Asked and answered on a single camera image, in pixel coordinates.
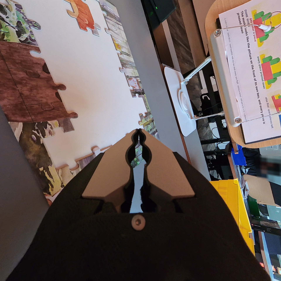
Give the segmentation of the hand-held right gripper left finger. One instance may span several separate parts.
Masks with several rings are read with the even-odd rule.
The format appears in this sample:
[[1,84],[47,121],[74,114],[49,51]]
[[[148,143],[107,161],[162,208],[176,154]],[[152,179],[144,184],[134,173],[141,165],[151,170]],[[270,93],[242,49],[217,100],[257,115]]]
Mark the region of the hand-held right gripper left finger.
[[111,202],[115,207],[122,204],[131,206],[134,194],[131,162],[136,156],[138,139],[139,129],[135,129],[104,152],[82,194],[83,198]]

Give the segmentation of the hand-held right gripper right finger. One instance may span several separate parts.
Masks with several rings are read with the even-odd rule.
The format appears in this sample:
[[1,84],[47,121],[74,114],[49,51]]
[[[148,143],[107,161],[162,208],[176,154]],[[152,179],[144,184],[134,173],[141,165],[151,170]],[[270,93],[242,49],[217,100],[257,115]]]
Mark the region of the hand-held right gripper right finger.
[[144,129],[139,129],[142,157],[146,161],[142,200],[163,206],[174,199],[193,198],[195,193],[174,153]]

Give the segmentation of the yellow plastic bin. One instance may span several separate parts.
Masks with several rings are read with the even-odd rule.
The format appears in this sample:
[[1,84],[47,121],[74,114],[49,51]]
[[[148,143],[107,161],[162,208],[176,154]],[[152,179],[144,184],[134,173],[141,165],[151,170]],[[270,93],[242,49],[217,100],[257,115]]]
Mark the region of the yellow plastic bin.
[[246,244],[255,255],[254,241],[250,236],[252,229],[238,179],[210,181],[210,183],[230,209]]

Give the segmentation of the partly assembled jigsaw puzzle board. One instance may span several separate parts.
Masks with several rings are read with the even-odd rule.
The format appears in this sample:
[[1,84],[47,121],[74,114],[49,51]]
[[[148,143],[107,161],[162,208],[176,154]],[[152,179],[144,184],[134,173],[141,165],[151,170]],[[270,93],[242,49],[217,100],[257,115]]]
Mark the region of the partly assembled jigsaw puzzle board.
[[158,137],[109,1],[1,1],[1,108],[52,204],[135,128]]

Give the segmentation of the blue plastic bin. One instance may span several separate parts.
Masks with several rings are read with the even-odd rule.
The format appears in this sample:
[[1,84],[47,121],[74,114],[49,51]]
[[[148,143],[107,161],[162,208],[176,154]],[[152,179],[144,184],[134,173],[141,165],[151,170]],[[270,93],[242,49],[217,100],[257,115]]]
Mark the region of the blue plastic bin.
[[231,149],[231,155],[234,160],[234,164],[237,166],[247,166],[246,159],[243,154],[242,146],[238,145],[238,154],[234,153],[234,149]]

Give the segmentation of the black office chair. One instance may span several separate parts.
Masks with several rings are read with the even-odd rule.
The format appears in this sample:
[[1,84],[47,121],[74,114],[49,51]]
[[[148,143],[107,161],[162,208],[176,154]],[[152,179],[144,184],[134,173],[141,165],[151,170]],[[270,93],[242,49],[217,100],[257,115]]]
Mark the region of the black office chair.
[[220,101],[218,91],[214,92],[214,97],[216,100],[216,104],[214,106],[212,106],[209,94],[208,93],[201,94],[200,100],[201,100],[202,104],[201,104],[200,116],[207,116],[207,115],[211,115],[211,114],[221,111],[222,104]]

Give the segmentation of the green box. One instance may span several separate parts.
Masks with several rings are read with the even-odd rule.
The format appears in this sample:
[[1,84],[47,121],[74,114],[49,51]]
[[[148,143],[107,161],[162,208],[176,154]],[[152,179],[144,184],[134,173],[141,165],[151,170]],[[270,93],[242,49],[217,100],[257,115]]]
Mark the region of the green box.
[[248,206],[249,206],[249,210],[250,210],[250,214],[251,214],[250,223],[252,223],[252,221],[254,219],[260,218],[258,203],[257,203],[257,200],[252,198],[250,195],[248,195],[247,201],[248,201]]

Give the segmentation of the brown cardboard box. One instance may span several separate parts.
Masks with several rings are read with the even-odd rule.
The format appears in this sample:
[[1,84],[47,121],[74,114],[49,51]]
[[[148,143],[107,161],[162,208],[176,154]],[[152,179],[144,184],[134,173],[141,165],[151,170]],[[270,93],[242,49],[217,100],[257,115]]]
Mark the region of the brown cardboard box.
[[257,200],[258,204],[279,206],[275,203],[270,182],[262,177],[244,174],[244,180],[249,187],[249,196]]

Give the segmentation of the dark computer screen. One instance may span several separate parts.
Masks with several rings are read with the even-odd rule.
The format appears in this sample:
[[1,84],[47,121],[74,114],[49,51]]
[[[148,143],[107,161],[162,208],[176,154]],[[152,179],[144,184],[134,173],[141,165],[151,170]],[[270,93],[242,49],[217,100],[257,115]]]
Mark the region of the dark computer screen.
[[281,236],[280,225],[276,220],[269,218],[268,208],[265,204],[258,204],[260,218],[250,223],[252,230]]

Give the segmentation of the wood-edged instruction board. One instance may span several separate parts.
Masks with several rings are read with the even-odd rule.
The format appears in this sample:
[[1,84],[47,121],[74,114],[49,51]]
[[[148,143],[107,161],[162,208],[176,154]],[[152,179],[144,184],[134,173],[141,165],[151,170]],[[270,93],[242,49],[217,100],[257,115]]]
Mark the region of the wood-edged instruction board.
[[280,1],[215,1],[205,30],[227,127],[248,148],[280,141]]

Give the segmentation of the black device with green light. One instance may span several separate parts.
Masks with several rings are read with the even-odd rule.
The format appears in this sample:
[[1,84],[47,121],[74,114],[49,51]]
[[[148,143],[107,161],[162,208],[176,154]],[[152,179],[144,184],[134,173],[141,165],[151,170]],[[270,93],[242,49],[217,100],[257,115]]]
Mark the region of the black device with green light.
[[176,9],[174,0],[142,0],[141,2],[152,30],[156,29]]

